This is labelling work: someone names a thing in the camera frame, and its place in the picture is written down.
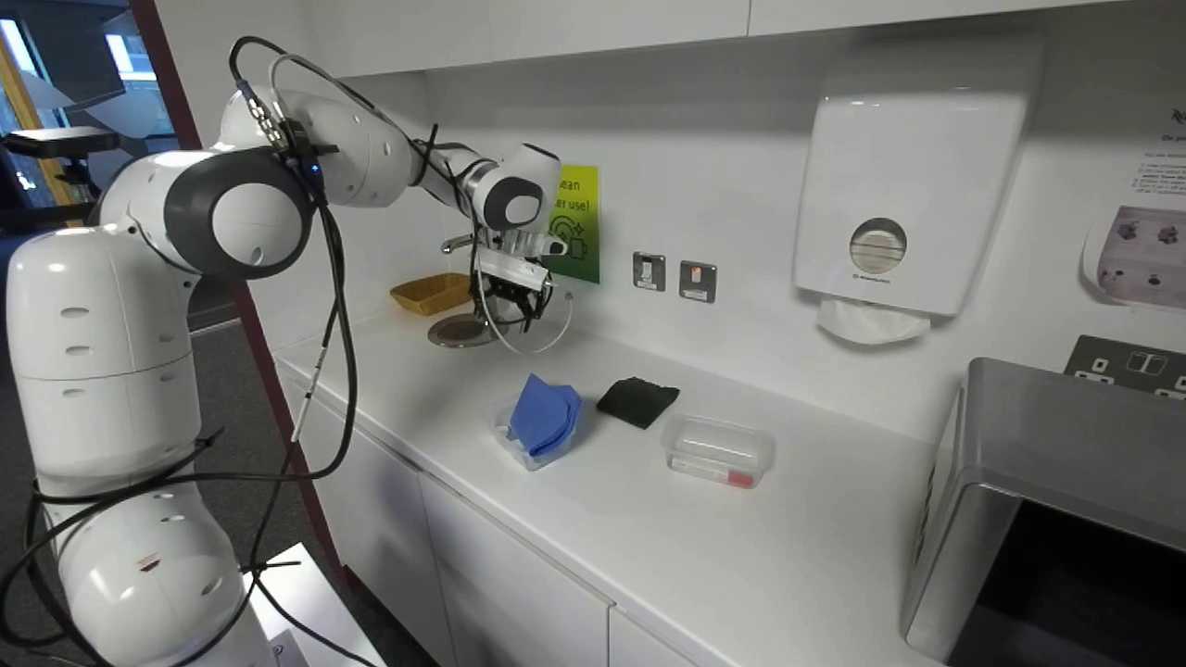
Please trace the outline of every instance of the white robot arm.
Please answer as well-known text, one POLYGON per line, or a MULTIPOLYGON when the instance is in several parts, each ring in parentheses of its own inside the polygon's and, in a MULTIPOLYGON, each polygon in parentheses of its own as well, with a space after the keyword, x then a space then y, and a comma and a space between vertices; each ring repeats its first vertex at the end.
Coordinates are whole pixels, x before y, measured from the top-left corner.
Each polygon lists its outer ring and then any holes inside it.
POLYGON ((558 158, 546 150, 491 162, 406 142, 374 109, 258 88, 229 99, 212 152, 127 168, 103 193, 103 226, 23 243, 8 279, 10 367, 70 619, 100 661, 270 665, 242 616, 238 557, 197 485, 117 498, 187 469, 191 287, 284 269, 325 199, 386 208, 422 185, 475 222, 475 269, 535 298, 549 282, 536 256, 552 248, 556 180, 558 158))

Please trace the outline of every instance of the dark floor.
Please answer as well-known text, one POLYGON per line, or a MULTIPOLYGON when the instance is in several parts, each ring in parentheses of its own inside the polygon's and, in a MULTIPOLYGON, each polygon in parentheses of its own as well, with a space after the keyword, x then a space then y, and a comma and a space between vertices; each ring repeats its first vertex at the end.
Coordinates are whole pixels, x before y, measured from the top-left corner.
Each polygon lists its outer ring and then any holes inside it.
MULTIPOLYGON (((268 398, 255 373, 255 361, 243 343, 243 334, 233 318, 233 306, 222 298, 197 298, 197 373, 205 398, 205 425, 226 425, 226 437, 212 450, 200 462, 205 469, 273 469, 280 457, 280 437, 270 422, 268 398)), ((23 534, 23 509, 31 490, 31 450, 23 432, 23 415, 10 385, 8 353, 0 353, 0 568, 19 557, 23 534)), ((247 551, 258 510, 263 510, 263 485, 205 485, 205 498, 218 524, 226 526, 238 557, 247 551)), ((263 539, 263 551, 273 557, 290 546, 304 542, 322 572, 332 577, 332 568, 322 546, 312 539, 307 510, 297 490, 284 490, 270 530, 263 539)), ((374 650, 386 665, 431 667, 431 657, 393 624, 363 588, 337 584, 374 650)), ((16 600, 8 604, 10 619, 31 629, 52 629, 48 619, 38 613, 26 584, 19 584, 16 600)), ((19 652, 0 641, 0 665, 81 665, 70 645, 52 645, 45 657, 19 652)))

